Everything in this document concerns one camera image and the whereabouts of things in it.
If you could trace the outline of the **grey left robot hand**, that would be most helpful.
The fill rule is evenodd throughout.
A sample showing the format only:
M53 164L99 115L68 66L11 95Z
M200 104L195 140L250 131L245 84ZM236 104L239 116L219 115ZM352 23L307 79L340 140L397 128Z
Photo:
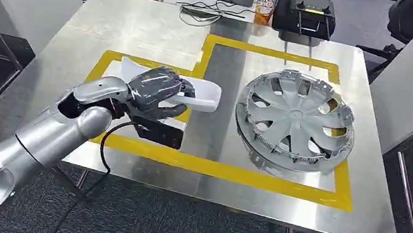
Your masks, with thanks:
M129 81L128 86L132 95L128 103L131 113L155 120L179 116L187 109L185 104L160 107L159 103L162 101L179 93L187 97L196 97L192 84L167 66L140 73Z

